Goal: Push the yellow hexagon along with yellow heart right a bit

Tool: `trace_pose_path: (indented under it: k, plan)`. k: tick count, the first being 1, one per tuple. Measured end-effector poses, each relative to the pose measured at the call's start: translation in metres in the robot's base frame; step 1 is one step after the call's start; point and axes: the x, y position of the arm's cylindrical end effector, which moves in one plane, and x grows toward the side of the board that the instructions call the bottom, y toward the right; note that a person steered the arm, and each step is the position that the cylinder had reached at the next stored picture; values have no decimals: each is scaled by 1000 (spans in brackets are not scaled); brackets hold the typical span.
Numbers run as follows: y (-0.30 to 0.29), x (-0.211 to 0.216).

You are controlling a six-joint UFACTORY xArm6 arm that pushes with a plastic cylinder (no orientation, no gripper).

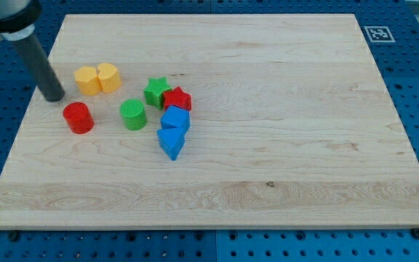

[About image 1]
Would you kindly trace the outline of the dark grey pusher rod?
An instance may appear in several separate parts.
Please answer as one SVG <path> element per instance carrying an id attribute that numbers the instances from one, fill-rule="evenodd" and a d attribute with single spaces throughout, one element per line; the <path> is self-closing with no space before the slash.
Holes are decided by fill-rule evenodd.
<path id="1" fill-rule="evenodd" d="M 32 33 L 24 39 L 13 41 L 12 46 L 31 73 L 44 99 L 48 102 L 62 100 L 65 91 L 36 35 Z"/>

